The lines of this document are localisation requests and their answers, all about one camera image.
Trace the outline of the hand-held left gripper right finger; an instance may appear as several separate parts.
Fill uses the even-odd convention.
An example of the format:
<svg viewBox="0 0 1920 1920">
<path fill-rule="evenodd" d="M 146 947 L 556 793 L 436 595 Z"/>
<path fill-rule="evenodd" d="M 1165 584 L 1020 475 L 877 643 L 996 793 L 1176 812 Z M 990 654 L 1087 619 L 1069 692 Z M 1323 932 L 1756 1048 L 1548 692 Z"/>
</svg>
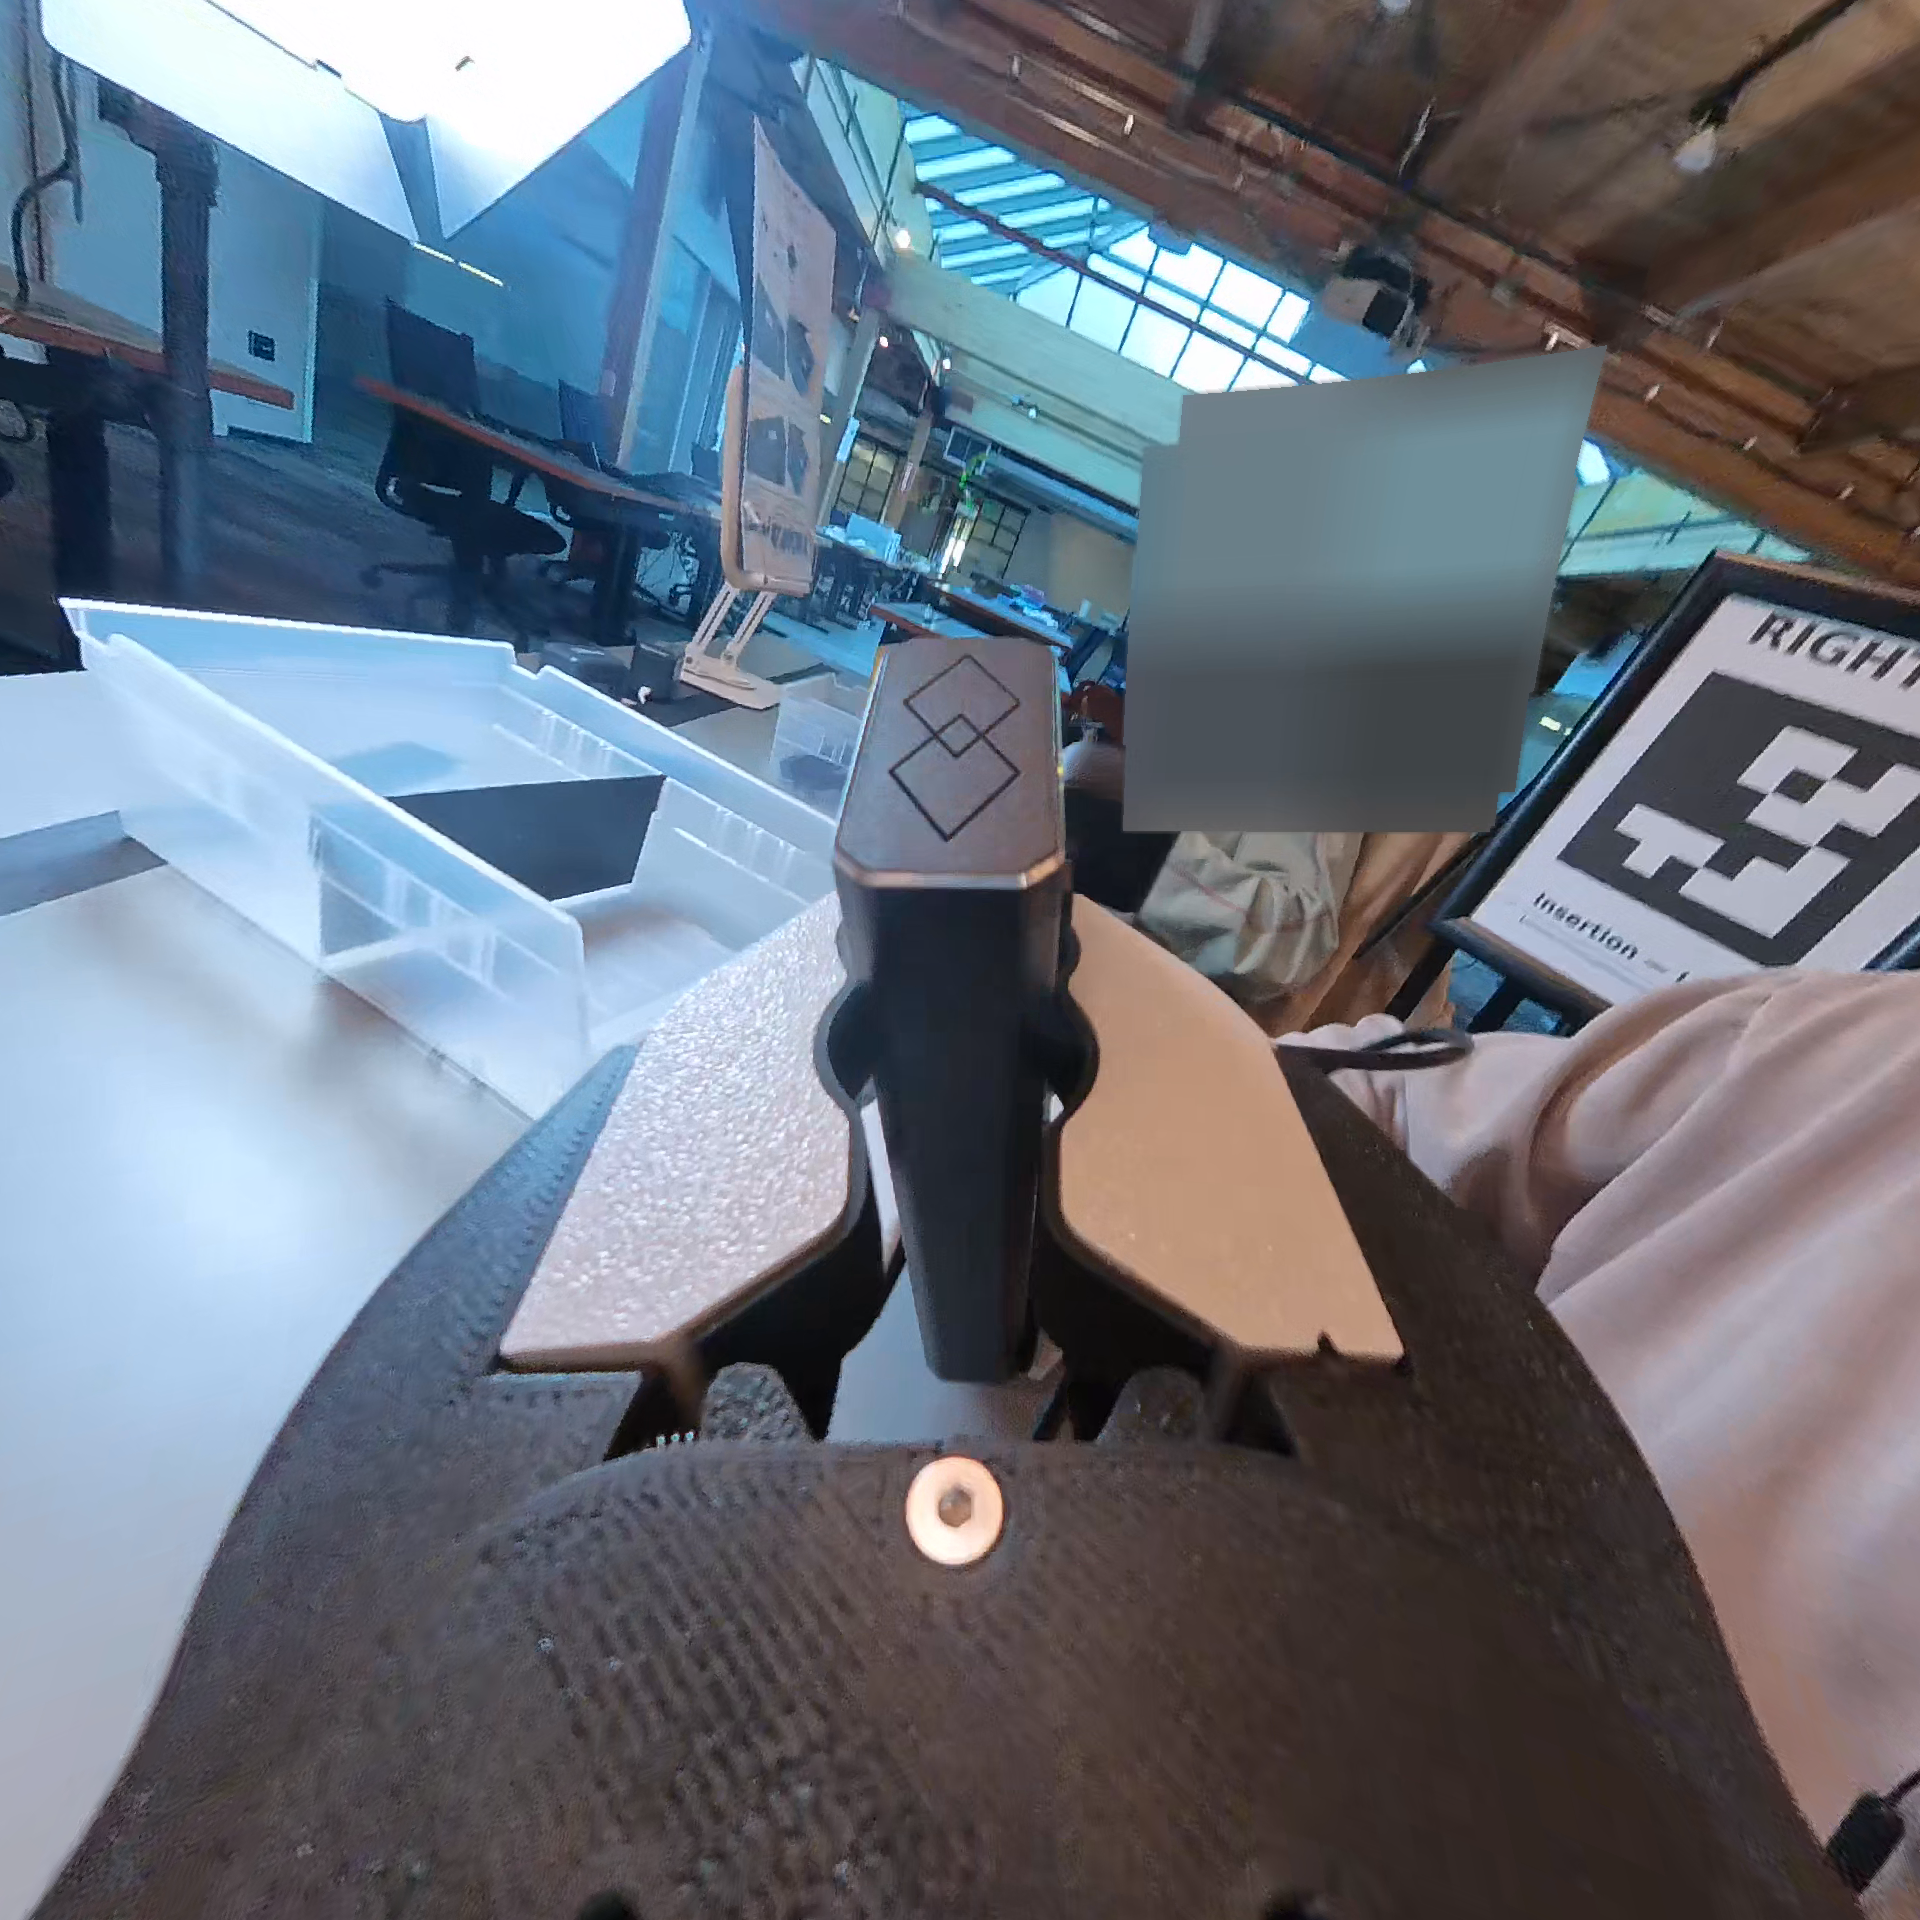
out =
<svg viewBox="0 0 1920 1920">
<path fill-rule="evenodd" d="M 1072 902 L 1095 1070 L 1059 1132 L 1063 1225 L 1248 1360 L 1404 1359 L 1267 1034 L 1132 923 Z"/>
</svg>

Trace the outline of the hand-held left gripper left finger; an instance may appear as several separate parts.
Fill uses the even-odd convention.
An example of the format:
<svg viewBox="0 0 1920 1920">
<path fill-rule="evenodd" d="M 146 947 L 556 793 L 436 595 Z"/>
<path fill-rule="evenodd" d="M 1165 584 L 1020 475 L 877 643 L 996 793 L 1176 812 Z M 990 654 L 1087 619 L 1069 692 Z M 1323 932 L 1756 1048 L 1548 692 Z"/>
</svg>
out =
<svg viewBox="0 0 1920 1920">
<path fill-rule="evenodd" d="M 815 1036 L 846 972 L 830 897 L 687 988 L 638 1044 L 500 1343 L 516 1374 L 624 1371 L 696 1338 L 858 1212 Z"/>
</svg>

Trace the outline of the long black usb hub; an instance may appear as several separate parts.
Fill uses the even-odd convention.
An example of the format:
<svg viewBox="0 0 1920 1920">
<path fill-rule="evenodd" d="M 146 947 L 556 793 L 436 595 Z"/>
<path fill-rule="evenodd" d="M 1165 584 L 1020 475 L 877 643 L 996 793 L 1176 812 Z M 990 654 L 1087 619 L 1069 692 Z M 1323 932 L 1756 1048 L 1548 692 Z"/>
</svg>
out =
<svg viewBox="0 0 1920 1920">
<path fill-rule="evenodd" d="M 1037 1034 L 1069 894 L 1053 658 L 1020 639 L 884 647 L 831 840 L 848 975 L 828 1064 L 877 1110 L 928 1369 L 1024 1367 Z"/>
</svg>

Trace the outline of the clear plastic bin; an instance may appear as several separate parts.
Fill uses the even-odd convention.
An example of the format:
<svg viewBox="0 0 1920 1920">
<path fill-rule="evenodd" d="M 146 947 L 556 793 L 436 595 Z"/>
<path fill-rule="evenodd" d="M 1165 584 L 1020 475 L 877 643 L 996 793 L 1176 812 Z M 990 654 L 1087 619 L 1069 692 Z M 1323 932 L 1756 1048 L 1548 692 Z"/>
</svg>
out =
<svg viewBox="0 0 1920 1920">
<path fill-rule="evenodd" d="M 507 643 L 59 604 L 127 835 L 524 1116 L 831 894 L 803 800 Z M 548 904 L 392 800 L 661 775 L 628 887 Z"/>
</svg>

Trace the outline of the person's right forearm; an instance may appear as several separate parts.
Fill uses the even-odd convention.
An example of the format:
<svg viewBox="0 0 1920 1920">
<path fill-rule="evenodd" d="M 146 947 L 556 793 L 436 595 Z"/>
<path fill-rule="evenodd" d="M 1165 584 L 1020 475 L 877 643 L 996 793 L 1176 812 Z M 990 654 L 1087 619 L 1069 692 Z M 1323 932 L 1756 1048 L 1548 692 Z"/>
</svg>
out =
<svg viewBox="0 0 1920 1920">
<path fill-rule="evenodd" d="M 1795 1801 L 1915 1916 L 1918 983 L 1758 972 L 1320 1066 L 1538 1290 L 1650 1465 Z"/>
</svg>

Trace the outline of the small clear container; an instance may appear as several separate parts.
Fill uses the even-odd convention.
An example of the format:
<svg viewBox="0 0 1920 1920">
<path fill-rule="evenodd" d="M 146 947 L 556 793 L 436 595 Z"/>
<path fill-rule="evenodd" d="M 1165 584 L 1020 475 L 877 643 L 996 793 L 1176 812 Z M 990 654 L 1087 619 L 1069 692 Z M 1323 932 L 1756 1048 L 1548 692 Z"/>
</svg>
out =
<svg viewBox="0 0 1920 1920">
<path fill-rule="evenodd" d="M 869 702 L 871 687 L 863 679 L 828 675 L 783 683 L 770 779 L 804 803 L 836 814 L 851 783 Z"/>
</svg>

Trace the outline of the black ceiling device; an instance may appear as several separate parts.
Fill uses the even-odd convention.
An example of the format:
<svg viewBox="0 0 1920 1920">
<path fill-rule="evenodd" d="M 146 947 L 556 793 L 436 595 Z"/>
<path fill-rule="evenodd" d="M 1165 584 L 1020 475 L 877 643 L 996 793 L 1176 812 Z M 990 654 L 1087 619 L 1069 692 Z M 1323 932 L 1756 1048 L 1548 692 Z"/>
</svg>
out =
<svg viewBox="0 0 1920 1920">
<path fill-rule="evenodd" d="M 1404 340 L 1424 321 L 1434 283 L 1388 248 L 1350 248 L 1333 267 L 1315 305 L 1331 321 Z"/>
</svg>

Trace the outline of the wooden desk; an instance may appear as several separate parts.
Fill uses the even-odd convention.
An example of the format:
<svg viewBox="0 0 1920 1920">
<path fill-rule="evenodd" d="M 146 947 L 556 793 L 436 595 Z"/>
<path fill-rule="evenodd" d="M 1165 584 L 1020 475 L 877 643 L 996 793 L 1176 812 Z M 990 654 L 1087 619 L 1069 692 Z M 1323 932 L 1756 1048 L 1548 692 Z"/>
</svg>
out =
<svg viewBox="0 0 1920 1920">
<path fill-rule="evenodd" d="M 160 474 L 160 571 L 168 595 L 200 584 L 210 398 L 291 411 L 294 394 L 223 361 L 176 383 L 160 337 L 59 305 L 4 302 L 4 340 L 42 347 L 39 363 L 4 360 L 4 402 L 42 426 L 55 590 L 108 596 L 115 585 L 110 426 L 150 435 Z"/>
<path fill-rule="evenodd" d="M 391 411 L 374 498 L 445 546 L 434 562 L 382 561 L 363 584 L 439 590 L 448 628 L 495 614 L 515 639 L 543 633 L 541 610 L 515 585 L 516 561 L 558 562 L 592 590 L 588 633 L 618 644 L 630 624 L 640 561 L 687 559 L 683 615 L 706 614 L 720 588 L 718 507 L 680 487 L 620 478 L 564 447 L 456 411 L 372 376 L 355 390 Z"/>
</svg>

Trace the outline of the wooden poster stand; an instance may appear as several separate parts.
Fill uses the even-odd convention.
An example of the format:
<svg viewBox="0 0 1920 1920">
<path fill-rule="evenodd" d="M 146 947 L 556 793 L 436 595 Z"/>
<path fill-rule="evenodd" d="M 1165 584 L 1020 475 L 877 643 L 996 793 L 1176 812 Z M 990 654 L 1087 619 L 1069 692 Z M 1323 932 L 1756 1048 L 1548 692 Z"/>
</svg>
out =
<svg viewBox="0 0 1920 1920">
<path fill-rule="evenodd" d="M 724 158 L 726 212 L 742 241 L 742 347 L 724 406 L 722 588 L 683 654 L 680 679 L 758 713 L 778 706 L 782 691 L 741 658 L 778 600 L 808 596 L 819 562 L 836 233 L 756 115 Z"/>
</svg>

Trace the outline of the black office chair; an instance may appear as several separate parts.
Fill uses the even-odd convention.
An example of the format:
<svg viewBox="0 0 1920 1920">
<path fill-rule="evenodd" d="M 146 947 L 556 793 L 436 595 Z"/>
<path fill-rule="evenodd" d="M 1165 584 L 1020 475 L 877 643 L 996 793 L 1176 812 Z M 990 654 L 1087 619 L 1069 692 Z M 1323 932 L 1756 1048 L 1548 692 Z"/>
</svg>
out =
<svg viewBox="0 0 1920 1920">
<path fill-rule="evenodd" d="M 386 302 L 391 384 L 403 398 L 428 400 L 455 424 L 480 426 L 474 337 Z M 552 561 L 564 536 L 519 507 L 524 478 L 507 498 L 492 491 L 495 455 L 450 426 L 391 402 L 391 435 L 374 474 L 374 496 L 400 516 L 448 545 L 450 562 L 384 561 L 363 567 L 365 588 L 382 579 L 445 580 L 452 600 L 480 593 L 500 606 L 511 561 Z"/>
</svg>

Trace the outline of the ceiling light panel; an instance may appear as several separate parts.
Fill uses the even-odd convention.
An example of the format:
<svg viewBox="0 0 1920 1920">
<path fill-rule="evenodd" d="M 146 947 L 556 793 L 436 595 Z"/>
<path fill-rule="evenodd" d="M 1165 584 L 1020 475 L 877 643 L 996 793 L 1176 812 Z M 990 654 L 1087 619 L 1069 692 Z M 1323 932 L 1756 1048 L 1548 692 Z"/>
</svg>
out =
<svg viewBox="0 0 1920 1920">
<path fill-rule="evenodd" d="M 468 226 L 693 38 L 680 3 L 45 3 L 39 27 L 408 242 Z"/>
</svg>

